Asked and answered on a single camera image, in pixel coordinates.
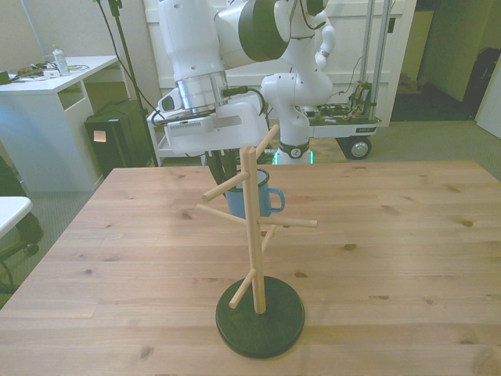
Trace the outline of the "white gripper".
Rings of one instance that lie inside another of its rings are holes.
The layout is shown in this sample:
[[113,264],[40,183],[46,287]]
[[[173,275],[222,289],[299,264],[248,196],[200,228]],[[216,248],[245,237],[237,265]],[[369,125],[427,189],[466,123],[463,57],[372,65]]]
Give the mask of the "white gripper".
[[170,122],[168,143],[177,154],[207,151],[207,166],[220,184],[237,173],[238,152],[228,149],[256,146],[268,131],[258,100],[231,100],[213,114]]

